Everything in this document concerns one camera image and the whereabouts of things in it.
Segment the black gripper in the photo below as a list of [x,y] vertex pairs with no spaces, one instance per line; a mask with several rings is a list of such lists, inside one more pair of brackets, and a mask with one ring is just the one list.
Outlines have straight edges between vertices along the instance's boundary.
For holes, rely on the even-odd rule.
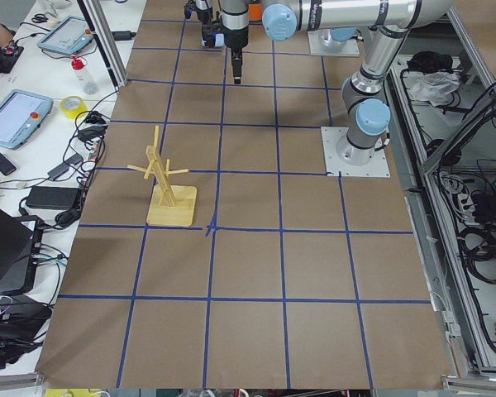
[[[193,13],[197,14],[199,21],[212,20],[212,1],[211,0],[188,0],[184,5],[184,18],[188,20]],[[202,25],[202,43],[203,45],[216,45],[216,26],[209,22]]]
[[248,12],[222,13],[225,45],[231,49],[231,67],[234,84],[241,84],[243,53],[248,44]]

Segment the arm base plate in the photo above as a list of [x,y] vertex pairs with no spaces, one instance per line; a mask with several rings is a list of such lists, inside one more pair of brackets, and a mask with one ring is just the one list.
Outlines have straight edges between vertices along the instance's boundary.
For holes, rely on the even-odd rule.
[[357,44],[356,30],[326,29],[308,33],[311,55],[358,57],[360,50]]
[[333,177],[389,178],[389,165],[380,138],[369,149],[358,149],[347,140],[347,127],[322,127],[326,174]]

